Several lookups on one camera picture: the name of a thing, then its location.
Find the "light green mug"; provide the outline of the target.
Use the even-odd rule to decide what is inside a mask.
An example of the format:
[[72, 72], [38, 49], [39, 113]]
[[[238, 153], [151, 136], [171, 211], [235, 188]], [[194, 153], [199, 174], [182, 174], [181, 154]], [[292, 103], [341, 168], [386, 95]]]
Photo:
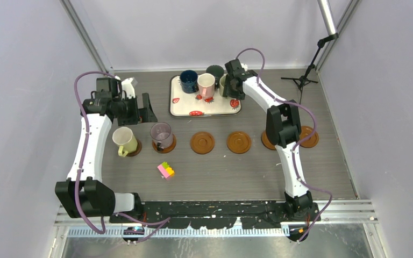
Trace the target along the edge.
[[138, 141], [128, 127], [117, 128], [112, 134], [112, 141], [117, 145], [120, 157], [134, 153], [138, 148]]

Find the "black tripod stand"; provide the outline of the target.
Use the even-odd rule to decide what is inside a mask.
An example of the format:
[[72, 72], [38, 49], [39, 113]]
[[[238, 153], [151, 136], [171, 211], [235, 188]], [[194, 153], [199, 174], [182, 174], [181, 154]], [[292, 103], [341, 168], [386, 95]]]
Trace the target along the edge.
[[339, 33], [335, 33], [333, 35], [330, 35], [328, 37], [322, 38], [317, 42], [317, 50], [314, 54], [314, 57], [312, 58], [310, 64], [308, 65], [308, 67], [305, 70], [305, 73], [303, 75], [301, 75], [299, 78], [295, 78], [295, 77], [281, 77], [282, 80], [289, 80], [289, 81], [293, 81], [293, 83], [297, 86], [299, 92], [300, 92], [300, 98], [298, 103], [301, 104], [302, 102], [302, 98], [303, 98], [303, 90], [304, 87], [310, 83], [315, 83], [317, 84], [318, 81], [314, 81], [314, 80], [310, 80], [308, 79], [308, 75], [310, 74], [310, 72], [316, 68], [315, 65], [315, 61], [320, 53], [320, 51], [324, 48], [324, 46], [326, 45], [327, 42], [336, 40], [339, 38]]

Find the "large brown wooden coaster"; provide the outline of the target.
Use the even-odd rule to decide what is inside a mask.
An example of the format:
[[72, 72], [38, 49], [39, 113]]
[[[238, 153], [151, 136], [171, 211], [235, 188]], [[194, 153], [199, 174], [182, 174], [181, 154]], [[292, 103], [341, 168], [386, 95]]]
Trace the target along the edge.
[[252, 140], [247, 133], [243, 131], [234, 131], [229, 134], [226, 144], [231, 152], [236, 154], [244, 154], [250, 150]]

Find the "pale green mug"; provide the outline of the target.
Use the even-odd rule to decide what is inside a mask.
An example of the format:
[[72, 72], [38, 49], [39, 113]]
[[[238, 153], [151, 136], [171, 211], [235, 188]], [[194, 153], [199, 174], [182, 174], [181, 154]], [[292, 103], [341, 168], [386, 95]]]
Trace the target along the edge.
[[226, 90], [225, 90], [225, 85], [226, 85], [226, 78], [227, 78], [227, 74], [224, 74], [220, 80], [219, 80], [219, 94], [222, 97], [226, 97]]

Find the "white strawberry print tray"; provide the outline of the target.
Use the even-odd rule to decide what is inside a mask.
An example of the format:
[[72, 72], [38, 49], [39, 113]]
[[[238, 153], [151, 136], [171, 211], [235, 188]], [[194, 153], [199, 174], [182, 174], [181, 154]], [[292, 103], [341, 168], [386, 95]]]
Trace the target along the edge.
[[173, 117], [227, 116], [241, 111], [239, 100], [222, 97], [219, 91], [208, 100], [198, 93], [183, 92], [179, 78], [174, 76], [170, 81], [169, 112]]

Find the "silver pole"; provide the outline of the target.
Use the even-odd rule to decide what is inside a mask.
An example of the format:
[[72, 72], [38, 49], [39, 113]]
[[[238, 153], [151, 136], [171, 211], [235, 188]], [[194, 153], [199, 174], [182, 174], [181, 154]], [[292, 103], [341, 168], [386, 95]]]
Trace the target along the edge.
[[337, 29], [334, 22], [333, 13], [329, 0], [318, 0], [319, 9], [323, 17], [323, 21], [327, 30], [328, 35], [337, 34]]

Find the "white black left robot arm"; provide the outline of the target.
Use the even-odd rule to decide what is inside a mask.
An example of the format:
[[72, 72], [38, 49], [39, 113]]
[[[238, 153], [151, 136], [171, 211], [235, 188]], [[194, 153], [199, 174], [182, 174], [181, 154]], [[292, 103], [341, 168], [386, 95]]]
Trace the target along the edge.
[[55, 194], [71, 218], [105, 217], [122, 212], [130, 222], [143, 217], [143, 206], [137, 193], [116, 193], [102, 182], [102, 161], [107, 136], [113, 121], [119, 126], [155, 123], [149, 95], [142, 94], [138, 106], [134, 77], [121, 81], [101, 77], [96, 90], [81, 101], [81, 137], [74, 163], [65, 181], [57, 182]]

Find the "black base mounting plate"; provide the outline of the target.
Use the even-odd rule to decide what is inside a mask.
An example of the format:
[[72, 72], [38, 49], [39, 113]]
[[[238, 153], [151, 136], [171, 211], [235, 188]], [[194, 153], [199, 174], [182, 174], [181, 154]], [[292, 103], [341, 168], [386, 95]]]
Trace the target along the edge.
[[297, 222], [306, 226], [315, 219], [319, 208], [313, 203], [310, 208], [289, 214], [284, 201], [151, 201], [142, 203], [135, 211], [125, 215], [145, 223], [159, 223], [169, 218], [163, 228], [195, 230], [230, 229], [241, 223], [246, 230], [279, 228], [281, 222]]

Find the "pink green yellow toy block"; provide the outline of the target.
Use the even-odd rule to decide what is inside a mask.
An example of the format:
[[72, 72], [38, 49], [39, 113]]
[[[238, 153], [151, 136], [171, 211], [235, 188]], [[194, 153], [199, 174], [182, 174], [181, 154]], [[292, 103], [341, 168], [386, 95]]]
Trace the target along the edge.
[[167, 162], [163, 162], [160, 165], [158, 165], [157, 169], [160, 172], [161, 177], [166, 180], [175, 175], [174, 169]]

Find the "purple mug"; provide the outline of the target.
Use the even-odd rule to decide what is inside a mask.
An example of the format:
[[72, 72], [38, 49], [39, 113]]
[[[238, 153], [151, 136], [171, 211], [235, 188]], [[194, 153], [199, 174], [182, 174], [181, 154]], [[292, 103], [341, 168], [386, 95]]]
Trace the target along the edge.
[[169, 124], [164, 122], [156, 123], [150, 130], [152, 140], [161, 148], [167, 148], [172, 144], [173, 132]]

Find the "dark green mug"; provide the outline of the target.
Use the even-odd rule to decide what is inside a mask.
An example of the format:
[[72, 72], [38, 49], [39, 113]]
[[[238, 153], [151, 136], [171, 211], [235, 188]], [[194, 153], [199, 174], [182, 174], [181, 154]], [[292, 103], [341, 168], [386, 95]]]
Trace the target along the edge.
[[206, 73], [211, 74], [215, 77], [215, 88], [218, 89], [219, 81], [224, 75], [224, 68], [220, 65], [213, 64], [206, 69]]

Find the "pink mug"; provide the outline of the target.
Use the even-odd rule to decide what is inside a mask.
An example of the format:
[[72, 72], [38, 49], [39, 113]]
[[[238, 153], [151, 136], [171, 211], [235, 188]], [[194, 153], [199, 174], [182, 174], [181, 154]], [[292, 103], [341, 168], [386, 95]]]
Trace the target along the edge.
[[208, 99], [214, 96], [215, 83], [216, 83], [216, 79], [212, 74], [204, 73], [198, 77], [197, 85], [198, 85], [199, 93], [203, 99]]

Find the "dark blue mug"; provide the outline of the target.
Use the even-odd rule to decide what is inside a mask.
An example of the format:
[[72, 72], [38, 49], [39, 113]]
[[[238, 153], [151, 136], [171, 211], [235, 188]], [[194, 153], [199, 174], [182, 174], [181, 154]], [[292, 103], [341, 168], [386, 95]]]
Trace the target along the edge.
[[198, 74], [193, 70], [185, 70], [180, 74], [180, 85], [182, 91], [187, 94], [198, 92]]

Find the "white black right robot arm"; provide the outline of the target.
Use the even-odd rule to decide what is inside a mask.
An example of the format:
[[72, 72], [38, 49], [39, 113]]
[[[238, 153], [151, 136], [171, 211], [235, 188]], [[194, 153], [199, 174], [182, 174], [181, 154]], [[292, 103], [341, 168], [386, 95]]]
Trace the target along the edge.
[[226, 95], [238, 100], [253, 99], [266, 112], [265, 134], [279, 155], [284, 174], [284, 211], [291, 220], [314, 218], [319, 209], [305, 184], [301, 166], [300, 140], [302, 126], [299, 104], [278, 96], [256, 72], [246, 70], [238, 59], [225, 64], [227, 77]]

